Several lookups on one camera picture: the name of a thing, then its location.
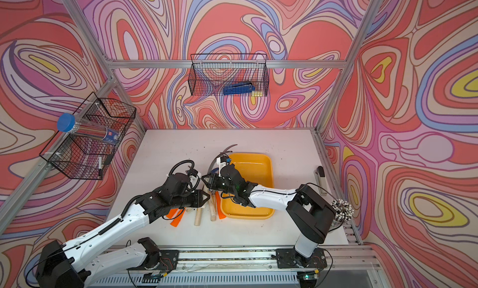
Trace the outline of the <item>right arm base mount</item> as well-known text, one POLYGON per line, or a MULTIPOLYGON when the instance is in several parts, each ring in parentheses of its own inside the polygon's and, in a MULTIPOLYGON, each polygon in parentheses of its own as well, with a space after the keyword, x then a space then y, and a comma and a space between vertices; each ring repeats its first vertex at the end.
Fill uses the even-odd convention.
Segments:
POLYGON ((314 268, 323 270, 327 267, 326 256, 322 248, 316 248, 308 258, 299 254, 294 248, 280 248, 275 250, 275 254, 271 258, 276 260, 279 269, 314 268))

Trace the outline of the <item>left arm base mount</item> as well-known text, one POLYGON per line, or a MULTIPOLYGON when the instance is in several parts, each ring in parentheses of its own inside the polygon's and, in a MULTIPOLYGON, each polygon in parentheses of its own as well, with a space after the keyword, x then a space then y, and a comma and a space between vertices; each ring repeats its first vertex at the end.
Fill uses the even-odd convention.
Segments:
POLYGON ((160 249, 149 237, 139 239, 138 243, 145 249, 144 253, 146 254, 146 258, 139 266, 130 268, 129 270, 149 270, 170 273, 177 268, 179 250, 160 249))

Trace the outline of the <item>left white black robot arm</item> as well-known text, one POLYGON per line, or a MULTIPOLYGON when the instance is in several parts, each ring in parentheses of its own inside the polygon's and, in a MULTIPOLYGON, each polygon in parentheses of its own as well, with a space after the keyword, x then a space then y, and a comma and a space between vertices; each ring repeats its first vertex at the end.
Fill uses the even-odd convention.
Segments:
POLYGON ((156 269, 162 253, 150 238, 107 252, 120 239, 165 217, 172 209, 199 208, 209 195, 198 190, 201 174, 169 174, 151 192, 134 196, 116 217, 65 243, 54 241, 42 252, 34 276, 41 288, 85 288, 97 280, 130 268, 156 269))

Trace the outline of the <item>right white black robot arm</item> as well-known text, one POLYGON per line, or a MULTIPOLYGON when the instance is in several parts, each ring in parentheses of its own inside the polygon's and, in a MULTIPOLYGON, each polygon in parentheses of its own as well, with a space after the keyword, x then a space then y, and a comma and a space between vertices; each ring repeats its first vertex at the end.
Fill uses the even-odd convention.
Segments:
POLYGON ((303 259, 311 258, 315 249, 325 242, 336 218, 337 211, 311 183, 289 190, 265 187, 246 181, 233 164, 203 176, 202 181, 209 190, 224 193, 242 207, 286 212, 301 232, 294 251, 303 259))

